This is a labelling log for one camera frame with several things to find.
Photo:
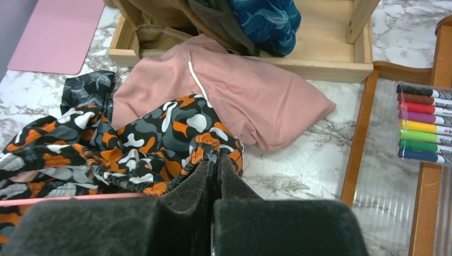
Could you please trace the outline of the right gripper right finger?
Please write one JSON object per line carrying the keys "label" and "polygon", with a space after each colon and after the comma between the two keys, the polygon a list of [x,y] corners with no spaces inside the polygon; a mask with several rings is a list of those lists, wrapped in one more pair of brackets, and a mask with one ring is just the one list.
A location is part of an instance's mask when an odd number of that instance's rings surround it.
{"label": "right gripper right finger", "polygon": [[264,200],[226,155],[213,206],[216,255],[367,255],[358,221],[335,200]]}

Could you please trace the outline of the orange camouflage shorts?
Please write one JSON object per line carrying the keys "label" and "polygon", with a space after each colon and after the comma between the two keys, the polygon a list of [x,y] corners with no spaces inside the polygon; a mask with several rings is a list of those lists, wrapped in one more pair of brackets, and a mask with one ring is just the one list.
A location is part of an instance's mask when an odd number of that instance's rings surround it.
{"label": "orange camouflage shorts", "polygon": [[243,173],[243,143],[200,94],[168,101],[113,128],[95,105],[26,125],[1,151],[1,200],[121,192],[160,196],[203,160],[227,155]]}

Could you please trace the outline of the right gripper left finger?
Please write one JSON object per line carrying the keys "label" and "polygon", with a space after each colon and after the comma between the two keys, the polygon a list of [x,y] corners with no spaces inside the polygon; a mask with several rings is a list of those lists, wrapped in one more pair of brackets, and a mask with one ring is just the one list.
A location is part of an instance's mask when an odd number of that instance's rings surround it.
{"label": "right gripper left finger", "polygon": [[213,164],[161,197],[43,201],[2,255],[210,255]]}

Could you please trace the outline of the dark leaf print shorts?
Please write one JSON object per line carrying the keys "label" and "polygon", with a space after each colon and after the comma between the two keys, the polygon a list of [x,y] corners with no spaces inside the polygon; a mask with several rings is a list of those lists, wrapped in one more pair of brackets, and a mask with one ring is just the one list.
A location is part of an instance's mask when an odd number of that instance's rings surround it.
{"label": "dark leaf print shorts", "polygon": [[79,105],[95,105],[112,120],[115,73],[98,70],[66,79],[63,86],[60,111],[65,114],[70,108]]}

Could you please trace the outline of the pink wire hanger taken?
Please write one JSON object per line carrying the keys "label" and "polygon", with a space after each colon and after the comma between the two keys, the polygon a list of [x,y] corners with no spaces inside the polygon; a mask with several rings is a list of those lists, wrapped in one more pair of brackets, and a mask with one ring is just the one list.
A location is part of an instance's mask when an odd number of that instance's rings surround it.
{"label": "pink wire hanger taken", "polygon": [[80,195],[80,196],[66,196],[66,197],[45,197],[45,198],[28,198],[28,199],[13,199],[1,201],[1,207],[33,205],[42,201],[61,201],[61,200],[97,200],[97,199],[120,199],[120,198],[146,198],[145,194],[141,193],[117,193],[117,194],[96,194],[96,195]]}

